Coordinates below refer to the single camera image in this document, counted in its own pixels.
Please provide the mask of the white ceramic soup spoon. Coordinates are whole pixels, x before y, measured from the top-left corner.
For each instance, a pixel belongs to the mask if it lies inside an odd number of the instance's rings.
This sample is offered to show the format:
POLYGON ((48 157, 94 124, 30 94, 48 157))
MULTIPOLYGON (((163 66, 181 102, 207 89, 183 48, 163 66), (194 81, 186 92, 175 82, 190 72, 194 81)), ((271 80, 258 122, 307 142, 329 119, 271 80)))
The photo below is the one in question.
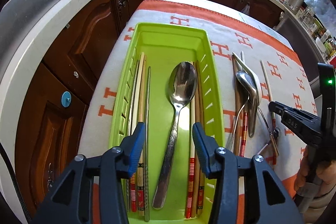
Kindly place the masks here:
POLYGON ((262 91, 258 76, 249 66, 246 65, 246 63, 240 57, 238 57, 236 53, 232 52, 232 56, 236 59, 236 61, 240 64, 240 66, 247 72, 247 74, 252 77, 257 89, 257 98, 258 98, 257 105, 259 106, 261 104, 262 91))

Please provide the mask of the large steel ladle spoon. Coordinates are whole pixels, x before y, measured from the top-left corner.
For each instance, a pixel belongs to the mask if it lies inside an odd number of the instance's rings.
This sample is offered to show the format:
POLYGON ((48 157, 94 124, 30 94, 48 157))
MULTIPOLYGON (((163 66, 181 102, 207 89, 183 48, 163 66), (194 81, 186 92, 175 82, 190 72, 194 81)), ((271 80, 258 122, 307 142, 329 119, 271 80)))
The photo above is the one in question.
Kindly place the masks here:
POLYGON ((248 99, 247 112, 248 112, 248 135, 250 138, 255 135, 256 128, 256 116, 257 116, 257 89, 256 85, 250 75, 244 71, 238 71, 236 73, 236 78, 240 85, 243 87, 245 94, 248 99))

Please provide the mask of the brown bamboo chopstick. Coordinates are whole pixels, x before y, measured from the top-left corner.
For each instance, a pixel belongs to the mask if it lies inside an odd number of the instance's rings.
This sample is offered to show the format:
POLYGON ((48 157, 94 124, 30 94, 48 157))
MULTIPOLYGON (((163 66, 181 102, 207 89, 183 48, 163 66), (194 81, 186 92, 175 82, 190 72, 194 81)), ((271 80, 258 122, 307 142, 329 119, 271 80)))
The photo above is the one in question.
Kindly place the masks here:
MULTIPOLYGON (((199 61, 196 62, 197 69, 197 77, 198 77, 198 91, 197 91, 197 102, 198 105, 196 107, 197 113, 197 122, 199 122, 202 126, 204 124, 204 115, 203 115, 203 99, 202 99, 202 85, 201 85, 201 71, 199 66, 199 61)), ((202 172, 201 165, 199 159, 197 160, 198 167, 198 195, 197 195, 197 211, 196 214, 199 217, 203 211, 203 200, 204 200, 204 191, 205 191, 205 175, 202 172)))
MULTIPOLYGON (((194 121, 191 123, 191 125, 193 126, 193 124, 195 122, 199 122, 200 121, 200 99, 199 99, 199 88, 198 88, 198 84, 197 84, 197 88, 195 91, 195 102, 194 102, 194 121)), ((194 170, 194 188, 193 188, 193 203, 192 203, 192 208, 191 208, 191 217, 194 218, 196 217, 196 212, 197 212, 197 206, 198 206, 198 189, 199 189, 199 174, 200 174, 200 164, 199 164, 199 160, 197 157, 197 153, 194 153, 195 156, 195 170, 194 170)))

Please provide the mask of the large steel tablespoon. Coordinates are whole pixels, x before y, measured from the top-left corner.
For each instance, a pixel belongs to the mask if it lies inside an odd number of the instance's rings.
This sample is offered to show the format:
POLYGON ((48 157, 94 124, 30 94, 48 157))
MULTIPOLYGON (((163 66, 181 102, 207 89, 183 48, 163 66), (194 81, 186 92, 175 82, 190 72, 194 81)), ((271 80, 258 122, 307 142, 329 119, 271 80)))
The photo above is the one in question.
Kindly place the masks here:
POLYGON ((181 110, 194 98, 196 87, 197 71, 195 67, 188 61, 179 63, 171 72, 168 84, 168 97, 174 108, 174 118, 152 202, 152 206, 156 210, 163 208, 167 198, 175 145, 178 139, 179 116, 181 110))

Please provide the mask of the small steel spoon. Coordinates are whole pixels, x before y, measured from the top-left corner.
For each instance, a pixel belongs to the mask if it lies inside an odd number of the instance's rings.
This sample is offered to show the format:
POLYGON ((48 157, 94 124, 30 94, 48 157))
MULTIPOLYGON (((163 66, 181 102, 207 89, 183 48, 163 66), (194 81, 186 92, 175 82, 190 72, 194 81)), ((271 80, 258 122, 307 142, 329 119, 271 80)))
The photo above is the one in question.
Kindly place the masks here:
POLYGON ((260 107, 258 106, 257 107, 258 111, 259 111, 259 114, 261 115, 267 129, 268 129, 268 132, 269 132, 269 137, 270 137, 270 143, 272 144, 272 147, 273 147, 273 150, 274 150, 274 154, 276 157, 279 156, 279 151, 278 151, 278 147, 277 147, 277 144, 276 144, 276 139, 274 138, 274 134, 273 134, 273 131, 270 129, 269 125, 268 125, 268 122, 265 118, 265 115, 263 114, 262 110, 260 109, 260 107))

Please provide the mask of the steel fork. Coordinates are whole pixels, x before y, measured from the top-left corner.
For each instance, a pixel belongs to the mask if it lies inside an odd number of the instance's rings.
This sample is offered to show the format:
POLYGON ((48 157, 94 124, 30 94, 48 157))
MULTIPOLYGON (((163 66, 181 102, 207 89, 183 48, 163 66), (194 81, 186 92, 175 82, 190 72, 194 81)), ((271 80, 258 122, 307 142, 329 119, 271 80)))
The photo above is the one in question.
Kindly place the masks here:
POLYGON ((237 129, 237 126, 239 124, 239 119, 240 119, 240 114, 242 112, 242 110, 245 108, 245 105, 247 104, 248 100, 246 100, 243 105, 241 106, 241 108, 239 109, 238 111, 238 114, 236 116, 236 120, 235 120, 235 123, 234 123, 234 126, 233 126, 233 129, 232 129, 232 133, 231 135, 229 136, 228 138, 228 142, 226 144, 226 149, 229 149, 231 150, 232 149, 232 145, 233 145, 233 141, 234 141, 234 137, 235 137, 235 132, 236 132, 236 129, 237 129))

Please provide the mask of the pale chopstick red striped end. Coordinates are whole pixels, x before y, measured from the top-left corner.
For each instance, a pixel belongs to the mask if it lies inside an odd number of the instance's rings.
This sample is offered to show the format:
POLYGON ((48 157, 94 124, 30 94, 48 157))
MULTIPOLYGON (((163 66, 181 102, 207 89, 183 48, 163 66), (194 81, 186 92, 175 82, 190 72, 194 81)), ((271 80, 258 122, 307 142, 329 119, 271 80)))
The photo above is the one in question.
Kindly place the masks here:
MULTIPOLYGON (((265 69, 264 62, 262 60, 260 60, 260 64, 261 64, 262 71, 263 71, 264 78, 265 78, 265 83, 266 83, 266 88, 267 88, 267 91, 268 91, 269 102, 271 102, 272 101, 272 92, 271 92, 271 89, 270 89, 268 75, 267 75, 267 72, 266 72, 266 69, 265 69)), ((272 118, 272 130, 273 130, 273 132, 275 132, 275 129, 276 129, 276 118, 275 118, 275 114, 274 113, 271 113, 271 118, 272 118)), ((273 150, 274 150, 274 154, 273 154, 272 164, 273 164, 273 167, 275 167, 276 163, 277 163, 277 154, 276 154, 275 148, 273 150)))

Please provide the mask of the green plastic utensil tray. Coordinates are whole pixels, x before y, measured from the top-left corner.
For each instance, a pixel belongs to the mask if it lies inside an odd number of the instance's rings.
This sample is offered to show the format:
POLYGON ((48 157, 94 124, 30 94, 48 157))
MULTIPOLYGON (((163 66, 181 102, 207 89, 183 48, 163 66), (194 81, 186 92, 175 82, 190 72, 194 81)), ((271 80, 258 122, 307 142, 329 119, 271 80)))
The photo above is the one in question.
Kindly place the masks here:
MULTIPOLYGON (((224 145, 224 123, 221 91, 213 50, 204 30, 159 23, 138 23, 129 36, 120 82, 113 108, 110 146, 119 145, 127 135, 129 102, 137 61, 146 56, 146 70, 150 72, 149 98, 149 194, 153 195, 161 169, 163 155, 173 123, 174 109, 167 88, 171 72, 182 61, 199 65, 203 122, 207 135, 224 145)), ((200 216, 185 218, 190 149, 190 111, 185 107, 179 119, 179 133, 175 149, 173 171, 162 209, 150 209, 151 223, 207 223, 214 197, 214 180, 207 180, 203 210, 200 216)))

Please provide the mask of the white plastic bag on cabinet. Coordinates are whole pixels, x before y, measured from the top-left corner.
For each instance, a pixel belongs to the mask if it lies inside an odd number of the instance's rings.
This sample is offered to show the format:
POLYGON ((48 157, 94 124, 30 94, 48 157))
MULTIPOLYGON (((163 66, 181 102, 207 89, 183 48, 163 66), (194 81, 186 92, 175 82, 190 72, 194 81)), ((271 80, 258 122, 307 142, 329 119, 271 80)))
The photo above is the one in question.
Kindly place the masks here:
POLYGON ((249 3, 247 3, 247 4, 245 5, 245 7, 241 10, 241 12, 242 12, 243 14, 249 15, 249 13, 250 13, 250 5, 249 5, 249 3))

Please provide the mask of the steel splash guard panel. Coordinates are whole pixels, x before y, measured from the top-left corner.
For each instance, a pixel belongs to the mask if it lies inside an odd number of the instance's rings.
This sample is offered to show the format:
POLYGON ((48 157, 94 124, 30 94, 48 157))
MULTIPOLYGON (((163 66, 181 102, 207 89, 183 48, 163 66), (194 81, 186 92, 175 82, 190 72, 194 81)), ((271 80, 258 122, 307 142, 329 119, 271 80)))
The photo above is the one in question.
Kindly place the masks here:
POLYGON ((1 77, 23 39, 60 0, 10 0, 1 10, 1 77))

